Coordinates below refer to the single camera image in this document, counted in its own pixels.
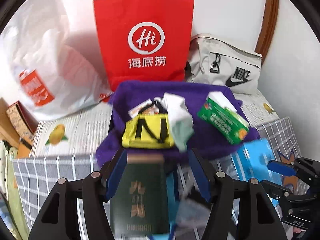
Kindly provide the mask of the blue tissue pack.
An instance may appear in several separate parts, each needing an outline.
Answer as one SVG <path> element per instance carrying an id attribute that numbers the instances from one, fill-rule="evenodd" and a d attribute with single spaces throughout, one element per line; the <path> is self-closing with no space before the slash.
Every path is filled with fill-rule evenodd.
<path id="1" fill-rule="evenodd" d="M 269 180 L 282 186 L 282 176 L 267 168 L 270 160 L 275 158 L 267 139 L 246 142 L 232 154 L 239 180 L 257 178 L 259 181 Z"/>

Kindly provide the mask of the clear plastic bag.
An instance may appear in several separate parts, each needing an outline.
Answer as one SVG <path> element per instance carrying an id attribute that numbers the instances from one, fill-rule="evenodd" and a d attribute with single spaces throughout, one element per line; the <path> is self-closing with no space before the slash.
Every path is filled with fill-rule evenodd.
<path id="1" fill-rule="evenodd" d="M 176 225 L 183 229 L 204 228 L 207 225 L 212 204 L 208 203 L 193 185 L 182 195 L 176 214 Z"/>

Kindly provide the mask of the white mint gloves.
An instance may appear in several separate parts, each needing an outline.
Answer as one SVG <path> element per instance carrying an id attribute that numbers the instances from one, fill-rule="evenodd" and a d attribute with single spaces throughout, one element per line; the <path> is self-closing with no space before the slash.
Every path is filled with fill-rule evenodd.
<path id="1" fill-rule="evenodd" d="M 194 134 L 193 117 L 185 105 L 185 98 L 164 93 L 163 103 L 168 113 L 169 129 L 180 153 L 187 151 L 187 142 Z"/>

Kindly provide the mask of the yellow black pouch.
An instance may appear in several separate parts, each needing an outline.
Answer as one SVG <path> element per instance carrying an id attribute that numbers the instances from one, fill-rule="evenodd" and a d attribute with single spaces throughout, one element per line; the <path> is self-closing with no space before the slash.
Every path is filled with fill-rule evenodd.
<path id="1" fill-rule="evenodd" d="M 166 149 L 175 146 L 169 129 L 167 110 L 158 100 L 153 100 L 126 123 L 122 146 L 143 149 Z"/>

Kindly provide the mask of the light green tissue pack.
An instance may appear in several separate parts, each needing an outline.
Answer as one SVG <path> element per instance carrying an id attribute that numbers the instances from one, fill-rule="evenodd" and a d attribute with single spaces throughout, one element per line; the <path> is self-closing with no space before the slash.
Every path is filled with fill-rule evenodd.
<path id="1" fill-rule="evenodd" d="M 240 144 L 249 133 L 249 123 L 237 112 L 225 108 L 228 124 L 228 141 L 232 145 Z"/>

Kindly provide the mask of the orange fruit print packet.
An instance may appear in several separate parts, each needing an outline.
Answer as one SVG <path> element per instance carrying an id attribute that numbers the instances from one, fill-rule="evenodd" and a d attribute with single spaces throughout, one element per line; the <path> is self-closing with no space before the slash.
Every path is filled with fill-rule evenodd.
<path id="1" fill-rule="evenodd" d="M 131 119 L 136 117 L 138 113 L 146 106 L 150 105 L 152 103 L 151 99 L 145 100 L 144 102 L 140 103 L 138 106 L 134 107 L 133 109 L 128 111 L 128 115 Z"/>

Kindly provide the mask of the dark green tin box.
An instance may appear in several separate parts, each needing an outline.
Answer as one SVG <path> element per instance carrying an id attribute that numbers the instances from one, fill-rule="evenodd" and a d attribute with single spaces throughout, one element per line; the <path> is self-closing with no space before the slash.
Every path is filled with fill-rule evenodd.
<path id="1" fill-rule="evenodd" d="M 116 194 L 110 200 L 110 227 L 117 238 L 169 233 L 163 155 L 128 155 Z"/>

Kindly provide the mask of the white fruit print bedsheet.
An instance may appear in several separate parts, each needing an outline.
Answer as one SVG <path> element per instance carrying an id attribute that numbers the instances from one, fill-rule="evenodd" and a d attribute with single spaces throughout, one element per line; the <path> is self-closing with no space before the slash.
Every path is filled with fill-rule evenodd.
<path id="1" fill-rule="evenodd" d="M 251 126 L 256 127 L 279 118 L 259 90 L 253 94 L 235 93 L 234 97 L 242 102 L 241 109 Z M 101 102 L 61 119 L 39 122 L 29 157 L 95 153 L 108 135 L 111 115 L 112 106 Z M 66 138 L 52 145 L 48 139 L 56 126 L 65 129 Z"/>

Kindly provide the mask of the purple towel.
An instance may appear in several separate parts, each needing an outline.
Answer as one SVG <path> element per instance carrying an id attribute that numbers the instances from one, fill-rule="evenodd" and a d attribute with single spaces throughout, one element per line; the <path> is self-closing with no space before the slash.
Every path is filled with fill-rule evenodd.
<path id="1" fill-rule="evenodd" d="M 129 111 L 148 100 L 159 100 L 168 112 L 169 132 L 173 135 L 174 147 L 167 149 L 130 148 L 129 153 L 162 153 L 165 160 L 185 162 L 188 157 L 182 150 L 196 148 L 207 159 L 225 157 L 240 146 L 230 144 L 212 124 L 201 120 L 197 113 L 210 92 L 221 92 L 240 116 L 244 116 L 241 103 L 225 86 L 186 82 L 122 82 L 111 96 L 112 120 L 107 137 L 96 151 L 99 165 L 112 159 L 122 146 L 125 125 L 132 118 Z"/>

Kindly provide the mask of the grey checkered blanket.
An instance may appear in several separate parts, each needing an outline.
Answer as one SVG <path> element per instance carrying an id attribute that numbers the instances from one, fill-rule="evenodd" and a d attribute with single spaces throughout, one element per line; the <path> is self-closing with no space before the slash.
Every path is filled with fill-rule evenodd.
<path id="1" fill-rule="evenodd" d="M 289 117 L 260 124 L 256 128 L 260 137 L 268 140 L 274 159 L 277 161 L 290 163 L 301 157 L 300 147 Z M 253 173 L 254 170 L 252 172 L 244 170 L 243 165 L 240 165 L 240 157 L 235 153 L 211 162 L 215 168 L 227 173 L 233 179 L 258 178 Z M 17 159 L 13 161 L 13 167 L 24 216 L 30 230 L 46 197 L 60 177 L 65 177 L 69 181 L 83 179 L 90 172 L 98 169 L 97 160 L 93 154 Z M 189 170 L 190 168 L 186 165 L 178 165 L 179 193 L 185 189 L 191 180 L 191 171 Z M 304 182 L 293 176 L 284 177 L 283 182 L 284 186 L 291 188 L 295 194 L 305 194 L 308 189 Z M 82 201 L 77 200 L 77 205 L 80 239 L 88 239 Z M 204 227 L 199 226 L 192 229 L 178 228 L 175 231 L 174 239 L 200 239 L 203 231 Z"/>

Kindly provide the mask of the brown decorated box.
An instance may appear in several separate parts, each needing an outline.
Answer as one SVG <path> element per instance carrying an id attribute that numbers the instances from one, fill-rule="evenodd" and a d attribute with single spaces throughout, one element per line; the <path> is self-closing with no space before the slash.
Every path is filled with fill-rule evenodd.
<path id="1" fill-rule="evenodd" d="M 38 121 L 19 101 L 10 105 L 6 113 L 18 135 L 29 144 L 33 144 Z"/>

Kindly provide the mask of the white Miniso plastic bag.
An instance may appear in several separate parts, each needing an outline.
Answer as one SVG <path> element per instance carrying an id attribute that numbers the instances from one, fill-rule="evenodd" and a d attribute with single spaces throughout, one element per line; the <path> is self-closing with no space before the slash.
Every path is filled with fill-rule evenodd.
<path id="1" fill-rule="evenodd" d="M 94 66 L 66 44 L 61 0 L 27 0 L 1 34 L 20 102 L 39 121 L 54 120 L 111 95 Z"/>

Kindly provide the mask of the grey Nike pouch bag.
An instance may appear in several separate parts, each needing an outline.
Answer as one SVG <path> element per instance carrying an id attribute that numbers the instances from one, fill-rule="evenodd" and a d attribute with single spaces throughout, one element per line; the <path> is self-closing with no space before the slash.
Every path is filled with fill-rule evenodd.
<path id="1" fill-rule="evenodd" d="M 186 81 L 226 86 L 235 93 L 253 94 L 258 87 L 262 55 L 209 34 L 191 39 Z"/>

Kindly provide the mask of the red paper shopping bag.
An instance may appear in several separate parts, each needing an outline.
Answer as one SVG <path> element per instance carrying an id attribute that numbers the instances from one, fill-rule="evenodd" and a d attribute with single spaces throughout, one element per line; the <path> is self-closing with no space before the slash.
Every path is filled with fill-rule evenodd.
<path id="1" fill-rule="evenodd" d="M 194 0 L 95 0 L 95 24 L 110 89 L 138 81 L 182 81 Z"/>

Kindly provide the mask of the brown wooden door frame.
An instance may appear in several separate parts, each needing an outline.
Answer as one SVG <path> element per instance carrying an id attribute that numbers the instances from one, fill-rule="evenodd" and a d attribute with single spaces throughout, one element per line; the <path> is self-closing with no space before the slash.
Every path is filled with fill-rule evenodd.
<path id="1" fill-rule="evenodd" d="M 263 57 L 262 62 L 264 62 L 266 59 L 273 39 L 274 30 L 277 23 L 278 10 L 279 0 L 265 0 L 261 31 L 255 47 L 255 52 L 261 54 Z"/>

